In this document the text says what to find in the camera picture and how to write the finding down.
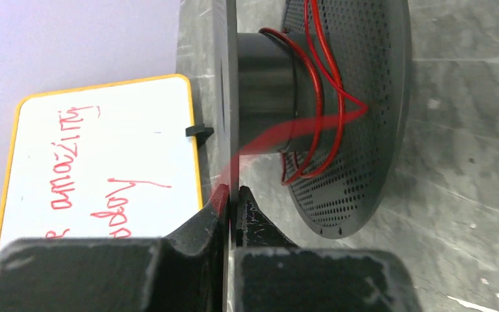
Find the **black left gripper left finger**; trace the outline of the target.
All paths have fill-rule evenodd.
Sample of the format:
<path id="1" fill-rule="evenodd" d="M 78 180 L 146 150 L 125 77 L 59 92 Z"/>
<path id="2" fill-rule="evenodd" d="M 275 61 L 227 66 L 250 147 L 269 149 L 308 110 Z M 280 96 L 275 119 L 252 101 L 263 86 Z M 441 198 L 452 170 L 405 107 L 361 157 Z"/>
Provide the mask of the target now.
<path id="1" fill-rule="evenodd" d="M 0 311 L 223 311 L 229 187 L 165 237 L 20 239 L 0 252 Z"/>

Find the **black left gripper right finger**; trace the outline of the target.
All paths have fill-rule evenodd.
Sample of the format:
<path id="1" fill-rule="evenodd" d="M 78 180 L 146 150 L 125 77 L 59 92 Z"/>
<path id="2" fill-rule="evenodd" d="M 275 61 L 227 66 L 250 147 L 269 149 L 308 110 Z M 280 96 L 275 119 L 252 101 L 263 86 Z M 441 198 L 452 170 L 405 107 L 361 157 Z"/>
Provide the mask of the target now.
<path id="1" fill-rule="evenodd" d="M 260 210 L 250 188 L 238 198 L 234 311 L 420 311 L 409 271 L 381 250 L 302 248 Z"/>

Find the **black perforated cable spool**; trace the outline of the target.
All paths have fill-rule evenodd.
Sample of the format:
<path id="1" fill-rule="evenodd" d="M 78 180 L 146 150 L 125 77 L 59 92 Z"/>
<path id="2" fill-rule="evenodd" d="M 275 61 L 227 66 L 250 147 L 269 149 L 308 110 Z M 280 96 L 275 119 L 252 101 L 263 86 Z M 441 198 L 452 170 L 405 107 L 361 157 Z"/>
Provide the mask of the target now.
<path id="1" fill-rule="evenodd" d="M 358 232 L 381 202 L 409 110 L 407 1 L 287 1 L 280 29 L 239 32 L 212 4 L 218 185 L 238 203 L 243 155 L 278 153 L 281 184 L 317 235 Z"/>

